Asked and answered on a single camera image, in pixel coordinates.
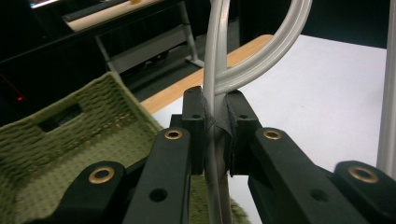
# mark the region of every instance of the basket handle hole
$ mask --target basket handle hole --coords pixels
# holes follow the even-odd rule
[[[82,109],[79,105],[71,105],[67,107],[62,112],[45,119],[40,122],[38,127],[40,127],[44,132],[48,133],[58,127],[61,127],[66,122],[74,119],[82,113]]]

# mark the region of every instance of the metal pole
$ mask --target metal pole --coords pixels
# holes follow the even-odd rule
[[[390,0],[387,66],[376,166],[396,179],[396,1]]]
[[[188,60],[199,67],[204,67],[204,62],[198,59],[198,53],[195,47],[194,37],[192,35],[189,15],[187,14],[186,4],[184,1],[178,4],[178,8],[180,10],[181,22],[183,22],[184,36],[186,36],[187,45],[189,46],[190,51],[190,58],[188,58]]]
[[[111,62],[111,59],[110,59],[110,57],[108,56],[107,50],[106,50],[105,46],[103,45],[102,40],[100,39],[100,36],[99,36],[99,35],[96,35],[96,36],[95,36],[95,41],[96,41],[96,44],[97,44],[98,47],[99,47],[99,50],[102,52],[103,57],[104,57],[105,60],[106,60],[106,63],[107,63],[108,68],[110,68],[110,70],[111,70],[114,74],[116,74],[117,77],[120,78],[120,74],[119,74],[119,72],[117,71],[116,67],[114,67],[113,62]]]

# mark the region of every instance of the chair backrest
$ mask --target chair backrest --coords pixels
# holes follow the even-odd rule
[[[289,6],[290,0],[241,1],[241,44],[274,34]],[[389,0],[315,0],[302,34],[385,49],[388,24]]]

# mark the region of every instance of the white table surface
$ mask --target white table surface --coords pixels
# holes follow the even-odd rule
[[[263,127],[288,133],[316,164],[375,166],[386,50],[301,35],[286,56],[244,93]],[[181,114],[182,99],[153,114],[163,127]],[[229,178],[231,196],[261,223],[246,176]]]

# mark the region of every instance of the black plastic bracket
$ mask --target black plastic bracket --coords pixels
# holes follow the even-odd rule
[[[190,143],[182,128],[157,134],[122,223],[188,223]]]
[[[263,222],[368,223],[285,132],[259,129],[251,148],[248,184]]]

